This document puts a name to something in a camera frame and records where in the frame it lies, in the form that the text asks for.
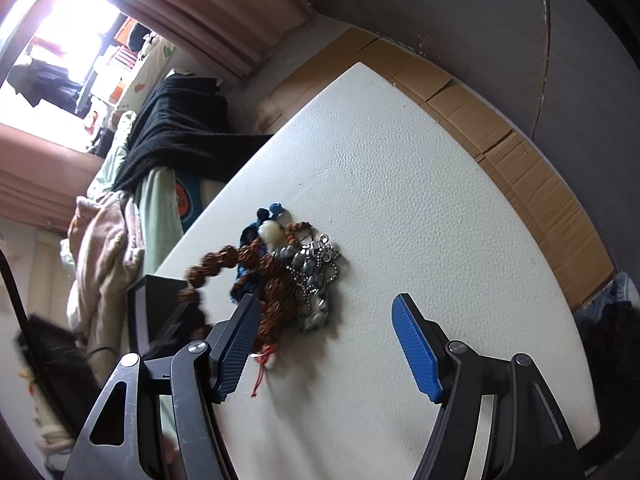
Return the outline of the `black jewelry box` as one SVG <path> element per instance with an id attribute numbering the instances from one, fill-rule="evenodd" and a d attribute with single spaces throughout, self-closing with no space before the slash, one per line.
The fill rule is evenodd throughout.
<path id="1" fill-rule="evenodd" d="M 146 274 L 127 292 L 128 340 L 145 360 L 173 356 L 207 327 L 198 304 L 182 304 L 188 282 Z"/>

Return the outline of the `green bed sheet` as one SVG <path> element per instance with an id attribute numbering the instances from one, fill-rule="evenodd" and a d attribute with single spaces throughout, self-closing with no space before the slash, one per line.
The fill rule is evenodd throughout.
<path id="1" fill-rule="evenodd" d="M 95 202 L 110 192 L 116 174 L 128 155 L 128 141 L 137 114 L 130 110 L 119 119 L 112 145 L 104 163 L 89 184 L 86 196 Z M 153 168 L 134 192 L 142 226 L 145 247 L 139 276 L 154 274 L 183 236 L 178 214 L 175 171 Z"/>

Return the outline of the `pink fleece blanket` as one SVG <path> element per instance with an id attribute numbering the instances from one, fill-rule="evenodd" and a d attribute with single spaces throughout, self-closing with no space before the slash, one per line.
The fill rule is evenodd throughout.
<path id="1" fill-rule="evenodd" d="M 120 347 L 126 292 L 144 258 L 134 199 L 109 192 L 95 202 L 78 197 L 67 232 L 75 279 L 67 300 L 70 328 L 89 351 Z"/>

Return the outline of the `flattened cardboard sheet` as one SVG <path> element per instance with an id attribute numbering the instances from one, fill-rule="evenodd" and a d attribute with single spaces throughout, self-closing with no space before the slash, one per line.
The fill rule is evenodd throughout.
<path id="1" fill-rule="evenodd" d="M 525 136 L 439 68 L 361 29 L 347 29 L 263 98 L 259 129 L 276 132 L 358 62 L 413 100 L 483 168 L 533 235 L 572 310 L 613 277 L 596 228 Z"/>

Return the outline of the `black knit blanket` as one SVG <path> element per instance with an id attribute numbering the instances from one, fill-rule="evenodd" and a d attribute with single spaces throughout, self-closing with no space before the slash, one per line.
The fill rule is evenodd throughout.
<path id="1" fill-rule="evenodd" d="M 137 114 L 112 189 L 134 192 L 158 167 L 227 182 L 269 139 L 232 130 L 227 100 L 214 78 L 172 75 Z"/>

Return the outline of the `pink curtain left panel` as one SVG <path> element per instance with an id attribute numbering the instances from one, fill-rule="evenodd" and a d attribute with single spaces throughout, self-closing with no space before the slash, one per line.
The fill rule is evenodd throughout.
<path id="1" fill-rule="evenodd" d="M 66 233 L 103 160 L 7 125 L 0 136 L 3 218 Z"/>

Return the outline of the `patterned white pillow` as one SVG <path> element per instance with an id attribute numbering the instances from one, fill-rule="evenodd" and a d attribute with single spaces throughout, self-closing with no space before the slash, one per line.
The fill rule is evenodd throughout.
<path id="1" fill-rule="evenodd" d="M 148 41 L 141 51 L 142 58 L 134 63 L 131 73 L 125 78 L 125 87 L 122 90 L 116 110 L 137 113 L 145 99 L 160 80 L 168 61 L 175 51 L 175 46 L 161 36 L 154 36 Z"/>

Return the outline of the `pink curtain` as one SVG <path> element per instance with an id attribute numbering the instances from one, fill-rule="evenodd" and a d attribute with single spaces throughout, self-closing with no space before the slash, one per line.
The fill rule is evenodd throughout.
<path id="1" fill-rule="evenodd" d="M 306 0 L 110 1 L 231 82 L 254 70 L 310 14 Z"/>

